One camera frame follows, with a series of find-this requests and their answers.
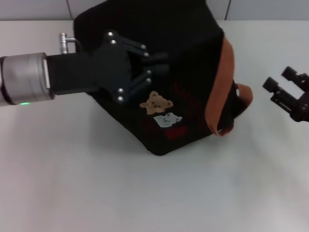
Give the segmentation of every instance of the red embroidery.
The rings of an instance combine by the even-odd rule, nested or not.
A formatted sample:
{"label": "red embroidery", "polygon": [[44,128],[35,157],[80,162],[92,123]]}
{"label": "red embroidery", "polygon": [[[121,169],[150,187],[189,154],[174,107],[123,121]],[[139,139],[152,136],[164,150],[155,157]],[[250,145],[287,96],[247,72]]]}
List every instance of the red embroidery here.
{"label": "red embroidery", "polygon": [[172,86],[172,90],[187,103],[187,115],[190,121],[198,123],[198,130],[206,130],[208,126],[204,116],[205,109],[201,102],[191,93],[186,91],[185,88],[182,88],[176,81]]}
{"label": "red embroidery", "polygon": [[170,139],[174,140],[180,137],[183,137],[185,133],[187,132],[187,127],[178,127],[178,128],[172,128],[165,131],[165,135]]}

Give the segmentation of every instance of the white tabletop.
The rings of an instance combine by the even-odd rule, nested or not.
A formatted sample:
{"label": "white tabletop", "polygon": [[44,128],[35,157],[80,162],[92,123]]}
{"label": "white tabletop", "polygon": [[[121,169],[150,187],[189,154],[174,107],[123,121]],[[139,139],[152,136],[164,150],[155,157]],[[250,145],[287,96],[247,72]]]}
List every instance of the white tabletop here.
{"label": "white tabletop", "polygon": [[[307,232],[309,124],[262,88],[309,72],[309,22],[225,21],[254,102],[225,138],[150,154],[86,94],[0,108],[2,232]],[[70,21],[0,22],[0,56],[58,54]]]}

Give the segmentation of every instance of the orange strap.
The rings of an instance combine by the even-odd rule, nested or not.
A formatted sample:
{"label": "orange strap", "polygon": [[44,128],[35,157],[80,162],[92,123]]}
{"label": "orange strap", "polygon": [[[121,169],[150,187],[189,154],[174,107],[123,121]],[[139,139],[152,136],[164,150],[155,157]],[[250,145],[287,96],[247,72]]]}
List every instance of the orange strap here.
{"label": "orange strap", "polygon": [[[226,135],[234,127],[234,125],[231,125],[220,131],[217,129],[222,110],[232,87],[234,67],[235,61],[233,47],[226,37],[224,37],[218,72],[205,109],[205,119],[207,125],[211,132],[218,136]],[[253,100],[251,89],[248,86],[241,84],[237,84],[237,88],[239,89],[239,98],[248,107]]]}

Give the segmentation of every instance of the black bag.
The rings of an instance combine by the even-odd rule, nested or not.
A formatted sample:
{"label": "black bag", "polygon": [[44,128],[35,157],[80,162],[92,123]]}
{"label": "black bag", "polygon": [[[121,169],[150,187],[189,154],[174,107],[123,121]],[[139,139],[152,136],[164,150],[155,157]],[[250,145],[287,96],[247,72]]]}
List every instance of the black bag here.
{"label": "black bag", "polygon": [[89,93],[155,155],[227,134],[251,103],[250,88],[233,81],[232,46],[205,0],[108,0],[74,20],[85,51],[98,48],[109,29],[146,44],[150,54],[169,53],[170,75],[153,80],[128,106],[104,90]]}

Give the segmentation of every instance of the bolt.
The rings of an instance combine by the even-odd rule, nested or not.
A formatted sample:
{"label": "bolt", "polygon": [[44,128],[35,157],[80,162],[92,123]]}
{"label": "bolt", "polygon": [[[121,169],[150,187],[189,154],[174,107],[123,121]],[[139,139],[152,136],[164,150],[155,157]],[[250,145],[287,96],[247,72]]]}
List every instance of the bolt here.
{"label": "bolt", "polygon": [[308,104],[304,104],[303,108],[301,108],[303,111],[307,110]]}
{"label": "bolt", "polygon": [[121,96],[119,96],[119,97],[117,98],[117,100],[120,101],[120,102],[123,102],[124,98],[121,97]]}

